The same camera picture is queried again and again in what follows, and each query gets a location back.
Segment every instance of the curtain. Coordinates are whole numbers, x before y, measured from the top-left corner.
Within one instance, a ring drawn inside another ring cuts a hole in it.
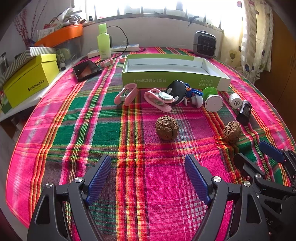
[[[272,9],[262,0],[230,2],[221,19],[224,30],[221,61],[255,83],[263,70],[270,71]]]

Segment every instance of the green box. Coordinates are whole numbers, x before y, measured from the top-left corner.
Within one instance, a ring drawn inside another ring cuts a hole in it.
[[[174,80],[191,88],[215,87],[227,91],[230,78],[207,59],[175,54],[129,54],[122,70],[123,85],[138,88],[166,88]]]

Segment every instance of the blue gripper pad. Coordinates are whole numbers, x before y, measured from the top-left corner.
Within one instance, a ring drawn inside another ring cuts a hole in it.
[[[110,156],[106,156],[102,164],[100,165],[98,171],[94,174],[94,177],[90,181],[90,184],[88,185],[88,195],[85,201],[89,206],[92,204],[92,202],[98,199],[110,170],[111,158]]]
[[[211,198],[208,193],[207,184],[189,155],[185,157],[184,165],[189,179],[198,195],[198,198],[208,205],[211,202]]]
[[[283,153],[279,149],[274,147],[273,145],[267,143],[266,141],[259,142],[259,150],[262,153],[265,153],[266,155],[271,157],[277,163],[279,163],[279,162],[284,163],[285,162],[285,159],[283,157]]]

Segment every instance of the yellow shoe box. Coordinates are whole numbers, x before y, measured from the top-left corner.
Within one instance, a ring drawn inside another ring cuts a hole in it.
[[[40,54],[25,64],[3,86],[11,107],[49,86],[58,73],[55,54]]]

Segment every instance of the space heater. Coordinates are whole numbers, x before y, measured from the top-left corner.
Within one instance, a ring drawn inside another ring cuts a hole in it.
[[[213,58],[216,50],[216,37],[206,31],[198,31],[194,35],[193,53],[204,58]]]

